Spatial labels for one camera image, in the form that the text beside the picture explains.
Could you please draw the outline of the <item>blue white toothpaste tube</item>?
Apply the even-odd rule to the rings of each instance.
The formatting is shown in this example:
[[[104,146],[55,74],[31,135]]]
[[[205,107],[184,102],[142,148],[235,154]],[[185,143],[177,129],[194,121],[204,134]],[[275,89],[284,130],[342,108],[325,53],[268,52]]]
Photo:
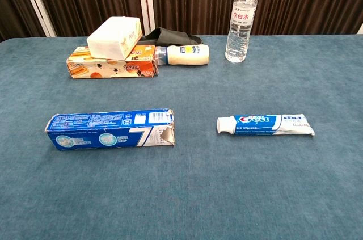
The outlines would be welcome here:
[[[303,114],[234,115],[217,119],[217,132],[232,135],[311,135],[315,132]]]

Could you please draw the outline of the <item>blue toothpaste carton box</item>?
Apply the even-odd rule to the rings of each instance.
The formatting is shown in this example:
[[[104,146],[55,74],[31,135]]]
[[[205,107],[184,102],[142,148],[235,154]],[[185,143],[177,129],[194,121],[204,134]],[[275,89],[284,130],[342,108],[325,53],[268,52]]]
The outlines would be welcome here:
[[[169,108],[56,114],[45,133],[58,150],[174,145]]]

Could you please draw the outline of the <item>orange snack carton box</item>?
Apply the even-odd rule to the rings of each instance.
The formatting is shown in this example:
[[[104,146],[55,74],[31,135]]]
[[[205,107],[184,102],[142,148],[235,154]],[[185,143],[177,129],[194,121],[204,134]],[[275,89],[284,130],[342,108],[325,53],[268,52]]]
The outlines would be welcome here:
[[[153,77],[158,74],[154,45],[137,45],[126,60],[91,57],[88,47],[77,47],[66,60],[72,78]]]

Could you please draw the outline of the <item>cream bottle with blue cap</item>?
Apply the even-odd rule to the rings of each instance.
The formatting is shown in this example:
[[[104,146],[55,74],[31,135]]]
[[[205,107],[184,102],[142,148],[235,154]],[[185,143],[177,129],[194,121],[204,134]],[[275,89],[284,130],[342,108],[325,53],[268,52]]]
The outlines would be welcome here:
[[[156,65],[206,65],[209,63],[209,47],[205,44],[156,46],[154,59]]]

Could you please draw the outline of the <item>black rubber slipper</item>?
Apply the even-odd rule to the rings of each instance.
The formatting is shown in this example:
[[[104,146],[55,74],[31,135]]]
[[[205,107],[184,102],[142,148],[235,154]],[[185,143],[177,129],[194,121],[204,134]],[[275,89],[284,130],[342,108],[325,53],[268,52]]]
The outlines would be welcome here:
[[[137,45],[155,45],[168,47],[170,45],[200,45],[203,41],[195,35],[188,35],[185,32],[168,30],[166,28],[156,28],[149,34],[142,36]]]

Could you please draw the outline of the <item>clear plastic water bottle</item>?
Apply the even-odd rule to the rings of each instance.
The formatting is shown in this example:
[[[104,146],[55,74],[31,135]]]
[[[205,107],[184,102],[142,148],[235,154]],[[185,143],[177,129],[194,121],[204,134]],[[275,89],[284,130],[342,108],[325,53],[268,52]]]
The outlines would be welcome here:
[[[225,50],[225,58],[230,62],[242,62],[247,56],[257,4],[258,0],[233,1]]]

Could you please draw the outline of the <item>white tissue pack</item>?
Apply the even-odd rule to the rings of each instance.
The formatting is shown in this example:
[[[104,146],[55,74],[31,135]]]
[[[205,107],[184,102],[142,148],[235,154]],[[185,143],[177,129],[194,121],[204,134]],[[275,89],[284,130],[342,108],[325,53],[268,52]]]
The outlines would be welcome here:
[[[87,44],[93,58],[124,61],[141,36],[139,18],[112,16],[87,38]]]

